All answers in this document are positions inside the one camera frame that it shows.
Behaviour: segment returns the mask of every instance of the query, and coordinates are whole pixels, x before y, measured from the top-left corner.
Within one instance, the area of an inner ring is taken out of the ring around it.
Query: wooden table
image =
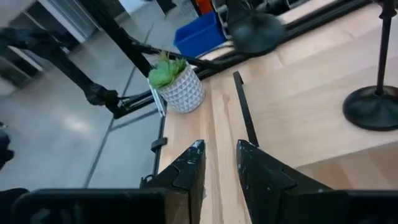
[[[293,21],[328,1],[309,2],[289,11],[281,18],[284,22]],[[245,85],[255,84],[258,80],[260,82],[269,77],[269,74],[288,69],[305,58],[351,42],[370,30],[377,29],[381,24],[377,19],[380,11],[376,5],[366,6],[285,43],[270,54],[252,58],[203,80],[205,100],[189,114],[177,114],[168,110],[164,136],[169,142],[161,150],[159,172],[195,140],[205,140],[206,197],[202,205],[201,223],[251,223],[236,168],[236,143],[238,139],[248,139],[248,136],[232,77],[233,72],[240,72]],[[366,23],[367,26],[358,25],[362,23]],[[226,51],[228,50],[213,52],[205,58],[215,58]]]

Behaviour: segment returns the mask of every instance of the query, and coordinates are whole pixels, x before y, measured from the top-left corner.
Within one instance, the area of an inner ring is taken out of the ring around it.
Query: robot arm
[[[147,99],[151,96],[147,93],[119,98],[116,90],[107,90],[88,78],[69,60],[60,45],[59,41],[43,29],[26,30],[11,27],[0,29],[0,50],[7,46],[13,46],[18,49],[30,50],[39,57],[47,59],[83,90],[90,104],[105,105],[116,119],[136,110],[136,103],[143,106],[142,104],[147,105],[153,101],[152,98]]]

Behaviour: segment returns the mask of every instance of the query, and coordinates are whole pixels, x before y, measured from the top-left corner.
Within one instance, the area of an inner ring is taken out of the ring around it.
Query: orange object
[[[213,10],[210,0],[195,0],[201,13],[211,12]]]

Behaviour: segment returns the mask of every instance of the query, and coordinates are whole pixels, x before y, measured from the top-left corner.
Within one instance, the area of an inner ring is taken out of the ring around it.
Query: potted plant
[[[149,83],[178,113],[188,113],[205,99],[205,89],[184,59],[170,60],[165,52],[149,72]]]

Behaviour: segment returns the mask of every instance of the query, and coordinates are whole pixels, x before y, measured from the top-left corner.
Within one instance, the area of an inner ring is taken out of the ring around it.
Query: black clamp
[[[157,139],[157,140],[155,140],[154,142],[152,142],[152,145],[151,145],[151,147],[150,147],[150,150],[151,150],[152,152],[156,153],[156,151],[157,151],[158,149],[160,149],[162,146],[164,146],[164,145],[166,145],[166,144],[167,144],[167,138],[166,138],[166,137]]]

